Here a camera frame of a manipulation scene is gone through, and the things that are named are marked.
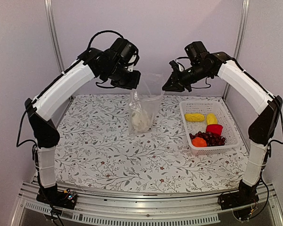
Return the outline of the clear zip top bag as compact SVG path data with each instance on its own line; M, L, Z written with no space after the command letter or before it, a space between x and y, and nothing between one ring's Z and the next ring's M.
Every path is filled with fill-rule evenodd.
M162 90L163 85L164 85L164 76L162 74L154 74L154 73L141 74L139 84L136 89L131 90L128 101L128 113L129 113L128 122L129 122L129 133L131 135L142 134L142 133L135 133L132 129L131 114L133 111L145 110L151 117L151 127L152 127L155 117L158 115L159 108L162 103L162 99L164 95L164 91Z

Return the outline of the yellow corn toy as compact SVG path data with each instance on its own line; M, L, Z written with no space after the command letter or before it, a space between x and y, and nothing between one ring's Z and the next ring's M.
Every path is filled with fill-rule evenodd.
M209 113L206 116L206 123L207 125L218 124L218 120L213 113Z
M184 118L189 122L202 122L205 120L205 116L200 113L187 113L184 115Z

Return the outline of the white cauliflower toy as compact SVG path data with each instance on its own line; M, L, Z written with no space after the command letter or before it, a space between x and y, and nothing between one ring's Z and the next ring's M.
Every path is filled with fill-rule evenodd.
M131 126L135 133L143 133L151 127L151 117L145 111L133 111L131 114Z

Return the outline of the red pepper toy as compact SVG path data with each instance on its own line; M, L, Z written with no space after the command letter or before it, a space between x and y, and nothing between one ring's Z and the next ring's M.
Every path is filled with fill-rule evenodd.
M216 135L222 135L223 126L220 124L212 124L206 127L206 133L212 133Z

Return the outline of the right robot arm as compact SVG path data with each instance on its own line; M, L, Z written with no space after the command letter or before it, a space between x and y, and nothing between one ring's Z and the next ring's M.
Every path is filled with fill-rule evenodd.
M243 184L252 187L260 179L265 167L267 150L278 120L281 118L283 100L255 81L237 60L224 52L208 53L191 59L191 67L180 70L175 60L169 62L173 69L163 85L163 91L191 91L191 85L207 77L219 77L234 88L253 108L257 118L249 126L250 154L242 178Z

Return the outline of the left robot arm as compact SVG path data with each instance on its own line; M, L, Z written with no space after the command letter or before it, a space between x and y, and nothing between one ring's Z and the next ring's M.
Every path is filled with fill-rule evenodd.
M57 204L61 199L59 191L53 188L56 187L54 154L60 139L51 119L53 114L94 78L103 82L111 80L111 85L117 88L136 88L141 74L133 67L138 60L138 50L133 45L104 51L88 48L39 95L25 101L25 112L37 146L36 165L40 186L44 188L42 196L50 204Z

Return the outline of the white plastic basket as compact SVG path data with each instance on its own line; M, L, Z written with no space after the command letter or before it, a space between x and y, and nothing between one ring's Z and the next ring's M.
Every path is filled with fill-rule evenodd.
M221 101L186 100L179 107L193 155L225 153L240 146L239 133Z

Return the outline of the orange pumpkin toy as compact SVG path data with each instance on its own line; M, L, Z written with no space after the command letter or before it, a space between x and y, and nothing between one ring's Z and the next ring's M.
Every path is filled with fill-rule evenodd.
M191 143L194 147L207 147L207 142L201 137L195 137L191 140Z

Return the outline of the dark red grape bunch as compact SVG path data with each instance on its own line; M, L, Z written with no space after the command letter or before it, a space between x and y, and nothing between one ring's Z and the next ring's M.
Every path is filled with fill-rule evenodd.
M195 134L190 133L189 134L190 139L194 139L195 137L201 137L203 139L206 140L207 142L207 147L210 146L224 146L226 143L226 138L223 136L219 136L216 134L212 134L212 133L205 133L205 132L198 132Z

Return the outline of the floral table mat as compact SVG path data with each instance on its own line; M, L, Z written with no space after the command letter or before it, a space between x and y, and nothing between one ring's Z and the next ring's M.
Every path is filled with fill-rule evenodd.
M59 124L55 178L60 183L140 193L235 189L245 172L244 145L195 156L179 104L165 96L151 129L131 135L127 95L78 95Z

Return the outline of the aluminium post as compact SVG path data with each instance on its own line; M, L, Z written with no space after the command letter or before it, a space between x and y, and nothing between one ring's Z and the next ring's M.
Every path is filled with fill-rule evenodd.
M249 7L250 7L250 0L243 0L238 35L237 35L237 40L236 40L235 49L234 49L235 59L239 58L239 55L241 52L242 43L243 43L246 26L247 26Z
M49 32L50 32L50 38L54 50L54 55L57 61L58 69L59 71L64 70L64 63L58 43L58 35L57 30L55 26L55 20L54 20L54 13L53 13L53 7L52 7L52 1L51 0L44 0L44 6L45 6L45 13L46 18L48 22Z

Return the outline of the left aluminium post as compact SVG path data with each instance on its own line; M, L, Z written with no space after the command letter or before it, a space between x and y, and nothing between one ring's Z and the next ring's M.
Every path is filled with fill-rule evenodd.
M48 22L49 32L50 32L50 38L54 50L54 55L57 61L58 69L59 71L64 70L64 63L58 43L58 35L57 30L55 26L55 20L54 20L54 13L53 13L53 7L52 7L52 1L51 0L44 0L44 6L45 6L45 13L46 18Z

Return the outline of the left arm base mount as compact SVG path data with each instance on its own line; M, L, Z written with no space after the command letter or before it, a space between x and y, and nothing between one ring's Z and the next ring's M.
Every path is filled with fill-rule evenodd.
M59 191L57 185L39 189L36 200L54 207L74 210L77 201L77 192L66 189Z

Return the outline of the aluminium front rail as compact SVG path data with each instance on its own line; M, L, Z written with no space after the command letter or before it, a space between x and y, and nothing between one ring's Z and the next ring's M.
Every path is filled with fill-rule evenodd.
M73 210L60 216L38 202L36 181L24 182L16 199L12 226L283 226L283 211L272 184L259 185L254 218L241 220L236 213L246 206L223 210L219 192L133 193L60 183L59 190L77 191Z

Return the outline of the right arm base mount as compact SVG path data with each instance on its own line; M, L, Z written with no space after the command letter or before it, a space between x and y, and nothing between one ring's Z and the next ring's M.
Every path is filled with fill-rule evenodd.
M247 221L258 207L257 186L248 186L240 181L238 191L221 193L217 203L221 210L238 208L233 211L234 217L239 221Z

